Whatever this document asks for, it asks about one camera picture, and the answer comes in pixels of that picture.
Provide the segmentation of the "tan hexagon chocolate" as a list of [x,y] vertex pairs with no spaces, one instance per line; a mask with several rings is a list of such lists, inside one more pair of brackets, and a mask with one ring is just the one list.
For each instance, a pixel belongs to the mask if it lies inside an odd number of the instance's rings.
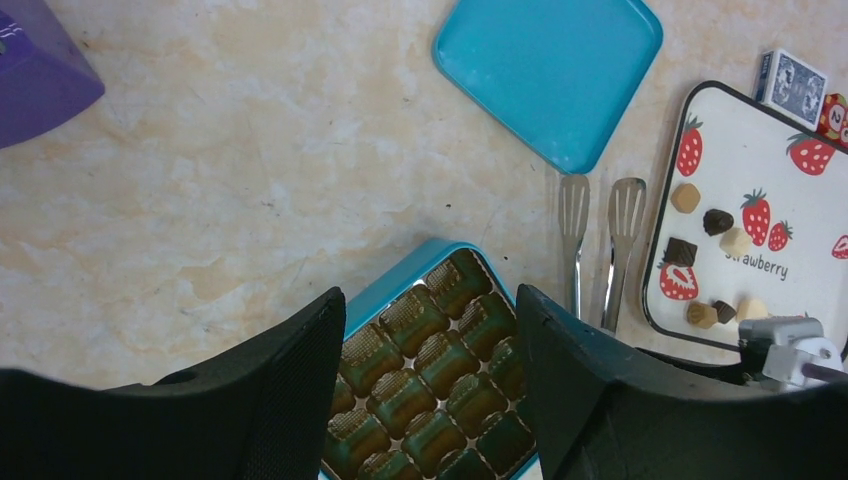
[[682,214],[691,214],[698,207],[701,194],[692,183],[682,183],[672,192],[670,202],[672,206]]

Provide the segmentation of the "tan ridged chocolate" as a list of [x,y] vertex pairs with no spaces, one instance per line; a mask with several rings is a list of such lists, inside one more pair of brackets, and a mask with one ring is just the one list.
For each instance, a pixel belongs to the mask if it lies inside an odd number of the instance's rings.
[[709,329],[718,322],[718,312],[711,305],[693,301],[687,306],[686,321],[694,327]]

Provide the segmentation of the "teal chocolate box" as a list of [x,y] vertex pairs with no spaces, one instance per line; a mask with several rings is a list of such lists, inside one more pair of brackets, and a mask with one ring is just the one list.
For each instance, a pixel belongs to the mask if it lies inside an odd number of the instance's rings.
[[433,238],[347,305],[323,479],[525,479],[538,464],[511,294]]

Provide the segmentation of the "small dark chocolate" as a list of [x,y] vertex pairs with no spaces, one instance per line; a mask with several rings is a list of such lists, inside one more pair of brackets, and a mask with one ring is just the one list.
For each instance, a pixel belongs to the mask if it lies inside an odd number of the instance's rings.
[[716,310],[717,320],[721,324],[728,324],[736,317],[736,309],[725,301],[716,300],[712,303],[712,307]]

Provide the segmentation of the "metal tongs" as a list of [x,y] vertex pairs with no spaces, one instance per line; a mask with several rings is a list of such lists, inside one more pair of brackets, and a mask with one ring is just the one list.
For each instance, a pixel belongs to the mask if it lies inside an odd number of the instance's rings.
[[[558,207],[564,260],[564,308],[576,318],[582,316],[583,243],[589,224],[590,200],[590,182],[586,176],[566,174],[561,177]],[[646,182],[643,179],[626,177],[615,181],[607,201],[606,226],[597,229],[599,234],[606,236],[598,237],[592,244],[595,252],[590,258],[608,262],[603,278],[602,310],[595,325],[611,335],[618,330],[628,266],[643,224],[646,203]]]

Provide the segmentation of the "dark round chocolate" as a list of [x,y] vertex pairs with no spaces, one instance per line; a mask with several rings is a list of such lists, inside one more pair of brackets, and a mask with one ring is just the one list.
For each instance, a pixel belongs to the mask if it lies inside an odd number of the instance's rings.
[[734,217],[731,213],[720,209],[710,209],[705,212],[702,225],[705,233],[714,237],[724,234],[734,227]]

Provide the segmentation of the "dark square chocolate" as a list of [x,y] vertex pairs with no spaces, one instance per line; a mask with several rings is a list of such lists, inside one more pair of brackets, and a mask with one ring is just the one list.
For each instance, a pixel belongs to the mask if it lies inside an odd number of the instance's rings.
[[663,262],[678,267],[693,267],[698,246],[686,240],[670,237],[664,250]]

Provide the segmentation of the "white rounded chocolate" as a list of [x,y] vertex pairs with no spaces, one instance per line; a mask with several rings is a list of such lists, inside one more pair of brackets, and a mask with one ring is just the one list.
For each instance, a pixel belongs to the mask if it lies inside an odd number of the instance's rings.
[[754,297],[742,299],[736,308],[736,321],[762,320],[769,318],[770,314],[766,303]]

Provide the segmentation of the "white chocolate piece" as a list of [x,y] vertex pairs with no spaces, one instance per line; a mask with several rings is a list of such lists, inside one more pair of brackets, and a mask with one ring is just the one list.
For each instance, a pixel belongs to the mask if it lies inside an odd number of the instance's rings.
[[739,258],[748,253],[752,244],[751,236],[743,228],[733,227],[722,235],[719,246],[730,258]]

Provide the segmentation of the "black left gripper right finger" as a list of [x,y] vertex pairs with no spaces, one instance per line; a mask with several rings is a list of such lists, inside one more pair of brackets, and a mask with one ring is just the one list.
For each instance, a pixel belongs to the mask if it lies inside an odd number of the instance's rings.
[[547,479],[843,479],[847,381],[776,393],[740,360],[631,347],[534,286],[517,291],[520,354]]

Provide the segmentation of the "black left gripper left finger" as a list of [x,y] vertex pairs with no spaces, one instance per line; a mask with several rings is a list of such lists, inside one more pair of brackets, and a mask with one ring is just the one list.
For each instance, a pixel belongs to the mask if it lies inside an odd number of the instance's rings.
[[331,288],[282,323],[151,385],[94,390],[1,372],[5,479],[314,479],[346,301]]

